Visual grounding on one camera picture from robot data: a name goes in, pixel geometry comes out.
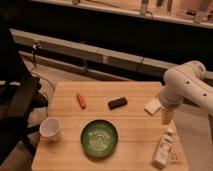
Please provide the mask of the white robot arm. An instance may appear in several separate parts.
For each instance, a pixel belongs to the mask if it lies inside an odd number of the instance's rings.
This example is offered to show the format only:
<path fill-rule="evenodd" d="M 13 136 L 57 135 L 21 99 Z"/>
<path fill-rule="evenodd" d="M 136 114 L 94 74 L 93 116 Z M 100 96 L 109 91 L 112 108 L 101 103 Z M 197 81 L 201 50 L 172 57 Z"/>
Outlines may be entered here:
<path fill-rule="evenodd" d="M 188 99 L 213 117 L 213 87 L 203 82 L 205 66 L 199 61 L 190 61 L 169 68 L 164 73 L 165 85 L 159 94 L 162 105 L 162 123 L 169 124 L 173 110 L 183 99 Z"/>

